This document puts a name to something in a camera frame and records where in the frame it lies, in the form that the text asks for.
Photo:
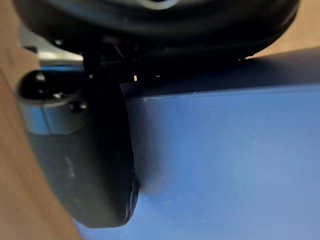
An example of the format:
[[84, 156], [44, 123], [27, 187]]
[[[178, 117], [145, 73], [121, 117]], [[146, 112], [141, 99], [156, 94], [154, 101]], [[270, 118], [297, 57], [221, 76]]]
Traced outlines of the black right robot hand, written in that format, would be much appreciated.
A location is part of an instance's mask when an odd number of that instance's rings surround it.
[[82, 67], [34, 70], [15, 89], [54, 195], [90, 228], [125, 225], [139, 195], [120, 84], [250, 57], [275, 42], [298, 0], [15, 0], [21, 22]]

